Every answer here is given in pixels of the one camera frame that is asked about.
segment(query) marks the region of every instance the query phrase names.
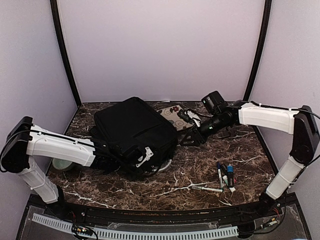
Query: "white wall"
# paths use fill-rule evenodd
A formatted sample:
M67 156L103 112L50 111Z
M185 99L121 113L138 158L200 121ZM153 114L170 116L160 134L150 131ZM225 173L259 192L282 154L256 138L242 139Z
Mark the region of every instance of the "white wall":
M83 102L242 99L264 0L60 0Z
M76 111L59 52L49 0L2 1L0 7L0 149L23 116L63 133ZM48 160L40 162L45 170ZM0 174L0 238L16 239L30 190Z
M273 1L265 47L251 99L284 107L311 106L320 114L320 1ZM281 167L292 137L261 129ZM320 160L293 187L305 214L312 239L320 239Z

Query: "black bag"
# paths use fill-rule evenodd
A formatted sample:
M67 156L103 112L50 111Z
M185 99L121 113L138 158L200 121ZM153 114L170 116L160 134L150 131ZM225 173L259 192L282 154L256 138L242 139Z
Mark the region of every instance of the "black bag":
M96 112L94 122L91 135L106 141L110 152L121 159L112 171L121 164L137 175L154 173L173 158L178 144L175 127L138 97Z

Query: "pen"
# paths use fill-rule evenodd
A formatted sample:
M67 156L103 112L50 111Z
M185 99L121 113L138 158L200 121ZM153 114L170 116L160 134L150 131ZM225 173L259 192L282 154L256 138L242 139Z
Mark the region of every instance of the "pen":
M215 189L215 188L210 188L210 187L204 187L204 186L191 186L192 189L197 189L197 190L207 190L211 192L217 192L217 193L222 193L222 189Z
M221 170L224 174L224 176L222 177L222 179L224 180L225 182L225 185L229 188L229 190L233 193L236 189L234 187L229 187L228 186L228 169L227 169L227 166L223 163L221 164Z
M220 162L217 162L217 168L218 168L218 175L219 175L219 181L220 181L220 188L223 189L224 185L222 182Z
M224 175L222 178L225 182L225 185L228 187L228 177L226 175ZM236 190L234 187L228 187L228 188L232 193Z
M227 166L227 171L228 171L228 186L230 188L233 188L234 187L234 167L229 165Z

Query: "brown marble table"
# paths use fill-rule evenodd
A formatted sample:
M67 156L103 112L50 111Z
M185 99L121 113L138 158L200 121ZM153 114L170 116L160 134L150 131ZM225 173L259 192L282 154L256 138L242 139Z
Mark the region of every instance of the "brown marble table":
M76 113L67 135L89 138L94 113L114 103L84 103ZM181 105L206 113L201 102L150 102L155 109ZM271 165L250 126L236 126L230 137L219 139L221 132L199 146L179 146L172 164L161 172L140 181L129 181L123 174L77 165L61 172L52 166L48 177L62 187L70 203L125 210L194 210L225 207L257 201L274 177ZM217 162L232 164L236 191L223 193L191 189L191 184L219 188Z

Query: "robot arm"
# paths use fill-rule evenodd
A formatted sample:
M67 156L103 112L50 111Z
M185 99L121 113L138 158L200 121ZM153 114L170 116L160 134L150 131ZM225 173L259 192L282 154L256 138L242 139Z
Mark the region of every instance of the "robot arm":
M245 101L228 105L217 91L203 98L202 102L213 117L187 133L180 143L182 146L198 146L220 129L239 124L266 127L293 135L288 159L259 197L258 213L266 214L275 200L314 159L320 135L315 118L310 114L311 108L304 105L302 108L287 109Z
M202 102L213 117L192 128L181 141L182 146L198 146L222 128L239 124L272 128L293 135L288 159L259 198L258 212L266 214L275 200L314 159L320 135L314 116L309 114L312 110L308 106L299 109L271 108L245 101L228 104L217 91L203 98ZM40 195L51 211L63 219L69 213L63 191L47 178L33 156L58 158L103 169L105 161L101 160L109 153L105 143L53 133L33 125L31 117L24 117L8 135L0 157L6 171L18 174ZM139 161L148 158L148 155L142 152L143 157Z

